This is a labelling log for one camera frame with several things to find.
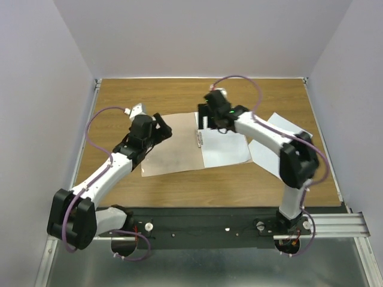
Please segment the metal folder clip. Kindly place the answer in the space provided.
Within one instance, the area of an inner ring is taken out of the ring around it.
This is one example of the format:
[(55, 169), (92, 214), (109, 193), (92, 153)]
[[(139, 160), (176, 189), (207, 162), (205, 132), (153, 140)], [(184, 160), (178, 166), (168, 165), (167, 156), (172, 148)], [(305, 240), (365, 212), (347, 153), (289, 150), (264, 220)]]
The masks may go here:
[(196, 137), (197, 137), (197, 146), (198, 148), (201, 148), (203, 145), (203, 138), (202, 138), (202, 132), (200, 130), (196, 131)]

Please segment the white paper sheet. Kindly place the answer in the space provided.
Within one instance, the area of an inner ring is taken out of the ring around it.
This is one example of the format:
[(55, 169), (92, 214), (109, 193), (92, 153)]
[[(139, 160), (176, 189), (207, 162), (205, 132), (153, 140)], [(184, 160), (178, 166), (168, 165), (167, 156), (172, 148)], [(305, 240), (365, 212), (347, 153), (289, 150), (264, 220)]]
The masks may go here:
[(202, 129), (203, 145), (197, 146), (197, 112), (194, 113), (196, 129), (193, 132), (194, 146), (202, 156), (204, 168), (231, 166), (251, 161), (247, 139), (244, 135), (228, 131), (220, 133), (215, 129)]
[[(305, 132), (305, 130), (303, 130), (301, 127), (288, 121), (276, 112), (274, 112), (268, 119), (268, 123), (273, 124), (274, 126), (281, 129), (293, 132), (294, 134)], [(248, 148), (250, 150), (251, 158), (255, 164), (273, 174), (278, 179), (280, 178), (279, 157), (273, 151), (255, 140), (252, 140), (248, 144)]]

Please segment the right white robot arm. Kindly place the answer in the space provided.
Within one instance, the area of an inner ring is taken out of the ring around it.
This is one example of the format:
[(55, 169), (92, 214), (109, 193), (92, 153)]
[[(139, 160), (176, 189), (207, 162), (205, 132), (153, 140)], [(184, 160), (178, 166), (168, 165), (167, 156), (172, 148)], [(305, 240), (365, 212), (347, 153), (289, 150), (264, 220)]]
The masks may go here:
[(206, 117), (210, 129), (250, 137), (279, 157), (279, 177), (285, 187), (275, 226), (282, 234), (291, 233), (302, 216), (305, 190), (313, 183), (319, 167), (310, 135), (277, 128), (242, 105), (233, 107), (224, 90), (213, 90), (204, 96), (204, 100), (198, 105), (200, 122)]

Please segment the beige paper folder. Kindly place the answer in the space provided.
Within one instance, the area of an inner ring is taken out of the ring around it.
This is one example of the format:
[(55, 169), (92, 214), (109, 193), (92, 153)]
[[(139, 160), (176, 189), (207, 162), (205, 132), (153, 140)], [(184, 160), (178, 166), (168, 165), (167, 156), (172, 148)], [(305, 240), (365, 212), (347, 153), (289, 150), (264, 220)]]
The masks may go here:
[(194, 112), (163, 116), (172, 128), (172, 137), (163, 141), (141, 163), (141, 176), (157, 176), (189, 170), (206, 169), (194, 146)]

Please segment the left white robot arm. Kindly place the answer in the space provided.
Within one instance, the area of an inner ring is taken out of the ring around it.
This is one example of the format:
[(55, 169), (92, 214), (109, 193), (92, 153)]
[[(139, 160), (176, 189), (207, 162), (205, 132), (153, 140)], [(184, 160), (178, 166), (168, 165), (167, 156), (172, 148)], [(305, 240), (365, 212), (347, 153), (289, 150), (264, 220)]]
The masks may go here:
[(132, 173), (158, 144), (172, 136), (159, 113), (134, 116), (129, 133), (92, 175), (71, 190), (60, 189), (53, 197), (47, 233), (63, 241), (68, 252), (83, 250), (95, 235), (114, 230), (127, 236), (133, 222), (125, 211), (112, 207), (98, 212), (101, 200), (121, 179)]

